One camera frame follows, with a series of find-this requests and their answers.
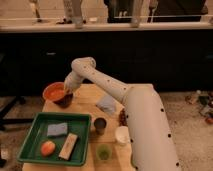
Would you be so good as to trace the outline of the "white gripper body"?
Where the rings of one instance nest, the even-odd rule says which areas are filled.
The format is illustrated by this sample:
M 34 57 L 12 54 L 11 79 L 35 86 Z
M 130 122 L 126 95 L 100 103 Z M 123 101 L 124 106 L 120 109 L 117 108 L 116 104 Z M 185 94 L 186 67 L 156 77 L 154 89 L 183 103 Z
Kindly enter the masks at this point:
M 75 92 L 82 84 L 82 78 L 75 74 L 70 73 L 64 81 L 64 91 L 66 94 L 72 94 Z

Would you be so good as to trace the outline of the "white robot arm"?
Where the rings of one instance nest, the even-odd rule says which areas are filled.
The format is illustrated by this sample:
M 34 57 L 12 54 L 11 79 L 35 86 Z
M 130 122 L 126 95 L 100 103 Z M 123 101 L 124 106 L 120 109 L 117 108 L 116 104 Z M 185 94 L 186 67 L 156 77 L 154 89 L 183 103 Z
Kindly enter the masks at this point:
M 166 112 L 153 86 L 128 85 L 95 67 L 92 57 L 74 59 L 65 78 L 65 92 L 75 92 L 88 79 L 124 106 L 137 171 L 181 171 Z

